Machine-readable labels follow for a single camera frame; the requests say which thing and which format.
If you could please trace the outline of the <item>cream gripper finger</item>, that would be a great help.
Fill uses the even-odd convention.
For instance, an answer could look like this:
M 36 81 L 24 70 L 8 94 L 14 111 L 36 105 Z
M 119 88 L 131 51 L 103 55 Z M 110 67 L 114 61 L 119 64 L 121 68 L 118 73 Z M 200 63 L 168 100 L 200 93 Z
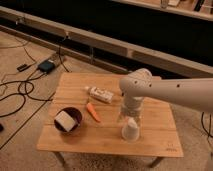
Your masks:
M 120 126 L 120 130 L 121 130 L 121 133 L 122 133 L 123 129 L 125 128 L 125 126 L 127 124 L 127 121 L 120 121 L 118 124 Z
M 141 121 L 136 121 L 136 124 L 137 124 L 137 128 L 138 128 L 138 133 L 140 134 L 141 133 Z

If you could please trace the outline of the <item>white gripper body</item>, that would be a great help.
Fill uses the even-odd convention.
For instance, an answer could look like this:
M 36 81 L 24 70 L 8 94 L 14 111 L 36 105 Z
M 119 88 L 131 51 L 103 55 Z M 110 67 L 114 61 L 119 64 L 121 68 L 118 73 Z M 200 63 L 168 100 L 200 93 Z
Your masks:
M 140 122 L 143 97 L 125 95 L 120 107 L 118 120 L 132 117 L 136 123 Z

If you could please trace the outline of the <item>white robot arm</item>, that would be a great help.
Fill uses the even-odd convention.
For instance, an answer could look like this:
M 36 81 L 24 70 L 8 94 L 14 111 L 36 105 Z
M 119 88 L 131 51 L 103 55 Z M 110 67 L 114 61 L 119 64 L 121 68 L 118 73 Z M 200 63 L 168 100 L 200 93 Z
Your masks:
M 123 116 L 139 116 L 144 97 L 213 114 L 213 78 L 156 80 L 149 70 L 139 69 L 122 77 L 119 88 Z

